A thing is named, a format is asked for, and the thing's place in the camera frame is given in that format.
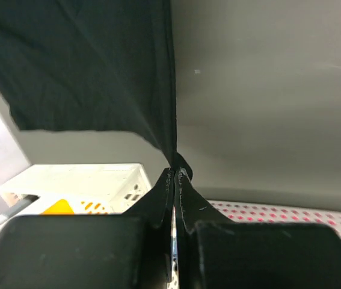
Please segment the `black t shirt flower print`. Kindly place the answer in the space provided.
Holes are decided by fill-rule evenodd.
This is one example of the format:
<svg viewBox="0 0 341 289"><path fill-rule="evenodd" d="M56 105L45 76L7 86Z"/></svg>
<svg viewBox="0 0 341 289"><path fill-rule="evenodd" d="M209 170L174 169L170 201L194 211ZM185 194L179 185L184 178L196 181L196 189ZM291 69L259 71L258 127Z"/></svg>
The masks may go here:
<svg viewBox="0 0 341 289"><path fill-rule="evenodd" d="M0 1L0 93L22 131L126 131L177 151L170 1Z"/></svg>

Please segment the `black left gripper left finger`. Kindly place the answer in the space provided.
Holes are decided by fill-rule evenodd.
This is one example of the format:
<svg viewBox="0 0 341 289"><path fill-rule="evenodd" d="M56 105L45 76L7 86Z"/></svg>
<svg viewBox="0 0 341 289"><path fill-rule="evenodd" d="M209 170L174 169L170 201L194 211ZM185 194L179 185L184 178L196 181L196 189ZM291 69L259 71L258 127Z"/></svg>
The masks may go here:
<svg viewBox="0 0 341 289"><path fill-rule="evenodd" d="M0 288L166 288L174 172L121 214L34 215L0 232Z"/></svg>

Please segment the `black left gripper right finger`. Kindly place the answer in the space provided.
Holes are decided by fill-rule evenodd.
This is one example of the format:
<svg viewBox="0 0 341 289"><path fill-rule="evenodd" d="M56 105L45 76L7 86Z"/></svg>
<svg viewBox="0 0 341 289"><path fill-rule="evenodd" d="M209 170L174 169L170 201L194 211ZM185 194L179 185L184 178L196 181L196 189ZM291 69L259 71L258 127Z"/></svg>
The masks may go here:
<svg viewBox="0 0 341 289"><path fill-rule="evenodd" d="M175 183L180 288L341 288L341 239L327 225L234 222Z"/></svg>

